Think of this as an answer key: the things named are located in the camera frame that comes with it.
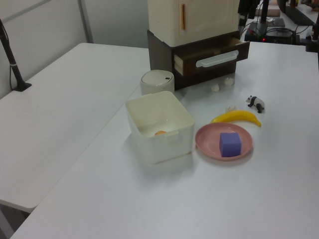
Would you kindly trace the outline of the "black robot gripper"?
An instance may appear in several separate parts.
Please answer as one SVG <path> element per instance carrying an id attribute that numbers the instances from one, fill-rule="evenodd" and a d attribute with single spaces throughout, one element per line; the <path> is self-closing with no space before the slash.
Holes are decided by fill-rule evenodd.
<path id="1" fill-rule="evenodd" d="M 256 8 L 259 5 L 259 0 L 239 0 L 239 26 L 245 26 L 247 17 L 249 19 L 255 18 Z"/>

